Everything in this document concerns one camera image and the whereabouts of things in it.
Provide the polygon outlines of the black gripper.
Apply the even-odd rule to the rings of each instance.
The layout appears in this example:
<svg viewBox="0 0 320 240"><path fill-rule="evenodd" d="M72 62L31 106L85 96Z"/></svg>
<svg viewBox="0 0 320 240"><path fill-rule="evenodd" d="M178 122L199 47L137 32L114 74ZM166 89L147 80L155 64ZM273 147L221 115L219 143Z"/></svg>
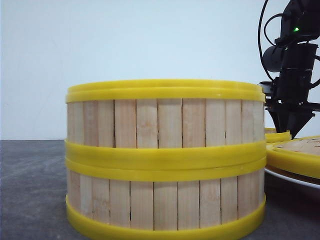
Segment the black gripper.
<svg viewBox="0 0 320 240"><path fill-rule="evenodd" d="M320 110L319 103L308 102L310 89L320 84L319 81L311 83L311 78L312 70L310 69L289 68L282 70L273 81L259 83L263 93L268 97L265 106L277 133L289 130L291 138L294 139L315 116L313 111Z"/></svg>

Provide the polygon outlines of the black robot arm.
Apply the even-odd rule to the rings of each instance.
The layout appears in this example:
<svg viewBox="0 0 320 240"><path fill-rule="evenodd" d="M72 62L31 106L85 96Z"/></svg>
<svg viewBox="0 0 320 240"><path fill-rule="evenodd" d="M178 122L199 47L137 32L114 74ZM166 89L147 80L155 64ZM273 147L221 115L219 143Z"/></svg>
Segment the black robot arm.
<svg viewBox="0 0 320 240"><path fill-rule="evenodd" d="M314 63L320 59L319 46L312 43L320 36L320 2L291 0L270 20L275 18L281 18L280 36L259 57L266 74L279 75L260 86L277 133L290 132L294 138L320 110L319 103L308 101L309 91L320 84L312 82Z"/></svg>

